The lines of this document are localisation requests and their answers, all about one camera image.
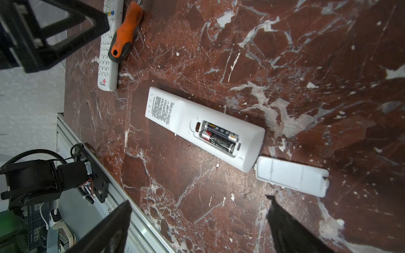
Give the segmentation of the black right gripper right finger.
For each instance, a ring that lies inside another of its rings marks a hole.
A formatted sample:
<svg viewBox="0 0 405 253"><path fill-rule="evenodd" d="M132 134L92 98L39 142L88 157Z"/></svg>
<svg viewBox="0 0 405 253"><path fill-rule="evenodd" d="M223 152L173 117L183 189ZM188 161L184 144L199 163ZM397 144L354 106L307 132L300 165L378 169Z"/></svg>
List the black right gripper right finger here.
<svg viewBox="0 0 405 253"><path fill-rule="evenodd" d="M274 248L278 253L331 253L326 244L315 237L276 201L267 195L272 205L267 220L272 232Z"/></svg>

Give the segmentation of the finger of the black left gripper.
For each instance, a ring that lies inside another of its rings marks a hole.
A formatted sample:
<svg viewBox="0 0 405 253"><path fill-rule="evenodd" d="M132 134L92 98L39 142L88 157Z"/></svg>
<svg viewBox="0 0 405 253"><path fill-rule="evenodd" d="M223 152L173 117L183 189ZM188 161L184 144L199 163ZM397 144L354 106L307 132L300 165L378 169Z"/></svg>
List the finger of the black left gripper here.
<svg viewBox="0 0 405 253"><path fill-rule="evenodd" d="M81 1L1 1L1 69L48 70L109 28Z"/></svg>

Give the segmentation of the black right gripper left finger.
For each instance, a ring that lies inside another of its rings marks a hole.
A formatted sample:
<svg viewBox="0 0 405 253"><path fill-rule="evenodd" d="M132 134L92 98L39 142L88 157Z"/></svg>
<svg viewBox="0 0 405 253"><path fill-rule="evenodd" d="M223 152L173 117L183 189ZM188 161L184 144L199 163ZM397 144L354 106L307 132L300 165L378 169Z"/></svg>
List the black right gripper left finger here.
<svg viewBox="0 0 405 253"><path fill-rule="evenodd" d="M127 200L68 250L70 253L123 253L132 208Z"/></svg>

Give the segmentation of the white battery cover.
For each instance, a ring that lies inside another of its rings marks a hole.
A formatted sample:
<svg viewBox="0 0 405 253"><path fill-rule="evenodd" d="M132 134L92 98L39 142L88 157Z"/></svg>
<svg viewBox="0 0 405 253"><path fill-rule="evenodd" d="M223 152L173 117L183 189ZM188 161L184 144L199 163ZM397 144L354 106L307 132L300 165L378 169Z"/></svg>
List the white battery cover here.
<svg viewBox="0 0 405 253"><path fill-rule="evenodd" d="M329 187L329 172L299 163L258 157L254 169L258 180L323 198Z"/></svg>

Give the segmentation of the orange handled screwdriver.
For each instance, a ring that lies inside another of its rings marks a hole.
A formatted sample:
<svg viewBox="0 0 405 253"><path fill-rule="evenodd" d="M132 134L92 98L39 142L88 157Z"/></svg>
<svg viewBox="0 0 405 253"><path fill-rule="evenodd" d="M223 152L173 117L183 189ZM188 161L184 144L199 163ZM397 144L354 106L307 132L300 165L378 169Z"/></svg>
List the orange handled screwdriver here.
<svg viewBox="0 0 405 253"><path fill-rule="evenodd" d="M112 37L108 56L115 63L121 63L129 54L135 38L136 28L143 16L143 8L132 1L128 6L125 19Z"/></svg>

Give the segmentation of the plain white remote control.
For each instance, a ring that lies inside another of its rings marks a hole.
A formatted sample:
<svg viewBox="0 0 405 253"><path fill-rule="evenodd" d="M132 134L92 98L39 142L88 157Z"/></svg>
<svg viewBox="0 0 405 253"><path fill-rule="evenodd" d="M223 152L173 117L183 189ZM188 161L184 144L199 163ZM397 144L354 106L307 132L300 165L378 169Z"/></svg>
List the plain white remote control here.
<svg viewBox="0 0 405 253"><path fill-rule="evenodd" d="M209 107L173 95L156 87L149 89L146 118L184 138L242 172L249 172L259 157L264 128ZM232 154L204 140L199 133L203 121L239 135Z"/></svg>

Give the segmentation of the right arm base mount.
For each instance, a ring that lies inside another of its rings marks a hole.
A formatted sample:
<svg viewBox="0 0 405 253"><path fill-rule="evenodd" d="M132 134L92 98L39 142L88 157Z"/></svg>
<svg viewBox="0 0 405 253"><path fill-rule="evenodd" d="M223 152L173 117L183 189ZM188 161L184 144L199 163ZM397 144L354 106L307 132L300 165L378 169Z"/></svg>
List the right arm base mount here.
<svg viewBox="0 0 405 253"><path fill-rule="evenodd" d="M90 191L101 203L105 203L109 193L110 180L104 173L103 168L98 164L98 160L92 156L83 143L75 144L71 148L70 153L75 161L83 161L85 163L91 179Z"/></svg>

